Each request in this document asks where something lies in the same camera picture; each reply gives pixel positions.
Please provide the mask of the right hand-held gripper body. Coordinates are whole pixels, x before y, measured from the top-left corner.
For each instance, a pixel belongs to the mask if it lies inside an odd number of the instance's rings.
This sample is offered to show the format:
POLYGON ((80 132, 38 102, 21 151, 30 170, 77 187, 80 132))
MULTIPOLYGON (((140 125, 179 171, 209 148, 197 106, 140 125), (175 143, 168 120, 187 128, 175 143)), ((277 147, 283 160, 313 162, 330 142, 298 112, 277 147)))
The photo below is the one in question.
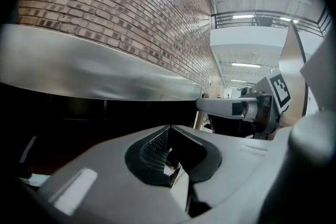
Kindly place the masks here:
POLYGON ((282 114, 288 110, 291 96, 280 72, 263 77, 252 87, 241 90, 241 98, 252 98, 244 101, 244 120, 250 121, 252 138, 266 140, 280 124, 282 114))

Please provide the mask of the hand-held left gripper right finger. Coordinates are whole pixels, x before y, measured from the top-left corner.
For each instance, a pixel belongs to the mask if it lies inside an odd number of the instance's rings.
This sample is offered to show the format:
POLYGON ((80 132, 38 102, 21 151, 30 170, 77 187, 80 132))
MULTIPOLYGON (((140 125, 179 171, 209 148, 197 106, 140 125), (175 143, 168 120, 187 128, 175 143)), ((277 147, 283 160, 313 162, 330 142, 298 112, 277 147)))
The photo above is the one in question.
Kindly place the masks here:
POLYGON ((188 209, 170 218, 261 218, 288 151, 290 128, 274 140, 225 136, 172 126, 173 150, 189 175, 188 209))

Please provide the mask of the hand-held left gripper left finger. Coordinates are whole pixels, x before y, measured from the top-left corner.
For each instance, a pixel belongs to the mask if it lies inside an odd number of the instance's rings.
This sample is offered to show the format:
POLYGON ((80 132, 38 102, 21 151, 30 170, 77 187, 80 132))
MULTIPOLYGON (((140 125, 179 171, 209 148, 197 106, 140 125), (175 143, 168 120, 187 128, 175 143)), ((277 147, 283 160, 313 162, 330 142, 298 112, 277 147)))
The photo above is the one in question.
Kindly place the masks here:
POLYGON ((38 193, 60 223, 184 223, 168 186, 149 185, 127 167, 129 147, 167 139, 168 126, 99 143, 54 172, 38 193))

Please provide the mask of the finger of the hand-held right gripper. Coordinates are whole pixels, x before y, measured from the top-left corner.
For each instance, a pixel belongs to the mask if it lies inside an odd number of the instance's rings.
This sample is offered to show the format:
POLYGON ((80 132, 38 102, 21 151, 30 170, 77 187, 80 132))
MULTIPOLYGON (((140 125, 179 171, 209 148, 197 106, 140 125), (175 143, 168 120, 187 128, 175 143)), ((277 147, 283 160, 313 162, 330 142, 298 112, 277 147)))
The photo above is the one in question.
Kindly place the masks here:
POLYGON ((257 115, 256 98, 199 98, 196 100, 198 111, 227 119, 252 119, 257 115))

